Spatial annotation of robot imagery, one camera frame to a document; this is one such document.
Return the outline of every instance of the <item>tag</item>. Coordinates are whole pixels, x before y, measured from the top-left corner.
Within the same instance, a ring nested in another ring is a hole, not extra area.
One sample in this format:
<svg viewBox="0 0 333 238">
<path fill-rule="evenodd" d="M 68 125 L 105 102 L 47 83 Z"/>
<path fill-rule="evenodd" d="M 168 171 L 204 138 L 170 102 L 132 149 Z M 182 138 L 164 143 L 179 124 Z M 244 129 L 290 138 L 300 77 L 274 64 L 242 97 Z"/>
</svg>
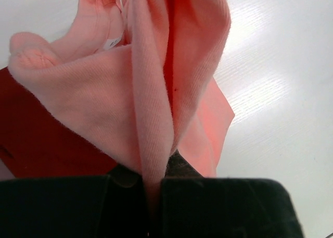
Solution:
<svg viewBox="0 0 333 238">
<path fill-rule="evenodd" d="M 117 39 L 108 39 L 105 42 L 105 44 L 103 46 L 103 49 L 107 51 L 107 50 L 115 47 L 120 42 L 120 40 L 121 40 L 122 37 L 123 37 L 123 34 L 121 34 L 121 36 L 119 38 L 117 38 Z"/>
</svg>

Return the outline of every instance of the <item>white surface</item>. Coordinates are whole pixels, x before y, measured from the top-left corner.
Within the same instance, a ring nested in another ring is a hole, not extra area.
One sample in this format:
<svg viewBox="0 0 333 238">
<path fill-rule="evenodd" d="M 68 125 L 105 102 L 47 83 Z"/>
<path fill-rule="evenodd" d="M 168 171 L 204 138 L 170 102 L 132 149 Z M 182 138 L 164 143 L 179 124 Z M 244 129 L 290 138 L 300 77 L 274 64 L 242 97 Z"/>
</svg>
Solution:
<svg viewBox="0 0 333 238">
<path fill-rule="evenodd" d="M 78 0 L 0 0 L 0 66 L 10 36 L 48 40 Z M 280 181 L 307 238 L 333 232 L 333 0 L 228 0 L 233 25 L 216 74 L 236 118 L 218 167 L 223 177 Z"/>
<path fill-rule="evenodd" d="M 0 160 L 0 181 L 13 179 L 14 176 L 11 174 L 6 165 Z"/>
</svg>

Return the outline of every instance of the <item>salmon pink cloth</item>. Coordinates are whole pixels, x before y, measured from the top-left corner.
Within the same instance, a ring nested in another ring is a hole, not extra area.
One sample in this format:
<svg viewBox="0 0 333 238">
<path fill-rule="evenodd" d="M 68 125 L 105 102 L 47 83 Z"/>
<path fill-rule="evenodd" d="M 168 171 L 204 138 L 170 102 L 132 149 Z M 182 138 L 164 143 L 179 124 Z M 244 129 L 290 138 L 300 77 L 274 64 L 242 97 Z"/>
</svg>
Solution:
<svg viewBox="0 0 333 238">
<path fill-rule="evenodd" d="M 226 0 L 79 0 L 68 33 L 10 41 L 9 71 L 64 126 L 142 174 L 150 200 L 169 157 L 216 174 L 232 112 L 213 74 Z"/>
</svg>

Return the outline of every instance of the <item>dark green object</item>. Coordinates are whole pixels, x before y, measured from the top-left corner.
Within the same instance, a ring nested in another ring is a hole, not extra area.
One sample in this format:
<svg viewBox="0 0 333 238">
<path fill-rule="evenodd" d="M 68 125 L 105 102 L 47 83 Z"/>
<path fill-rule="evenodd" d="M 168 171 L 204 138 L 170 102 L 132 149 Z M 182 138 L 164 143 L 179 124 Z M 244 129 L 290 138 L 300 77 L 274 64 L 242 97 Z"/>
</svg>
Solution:
<svg viewBox="0 0 333 238">
<path fill-rule="evenodd" d="M 105 176 L 0 182 L 1 238 L 303 238 L 279 183 L 206 179 L 178 153 L 157 220 L 151 226 L 142 178 L 119 165 Z"/>
<path fill-rule="evenodd" d="M 303 238 L 289 194 L 261 179 L 164 179 L 164 238 Z"/>
<path fill-rule="evenodd" d="M 1 238 L 142 237 L 147 222 L 141 177 L 121 166 L 105 176 L 0 182 Z"/>
</svg>

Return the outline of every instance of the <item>red fabric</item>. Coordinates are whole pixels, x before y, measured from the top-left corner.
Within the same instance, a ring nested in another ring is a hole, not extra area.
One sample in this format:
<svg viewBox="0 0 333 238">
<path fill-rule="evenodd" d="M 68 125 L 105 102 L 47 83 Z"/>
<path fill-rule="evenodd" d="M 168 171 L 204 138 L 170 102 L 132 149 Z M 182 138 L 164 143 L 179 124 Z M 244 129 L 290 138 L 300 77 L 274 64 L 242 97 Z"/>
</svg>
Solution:
<svg viewBox="0 0 333 238">
<path fill-rule="evenodd" d="M 105 174 L 117 164 L 0 70 L 0 159 L 18 178 Z"/>
</svg>

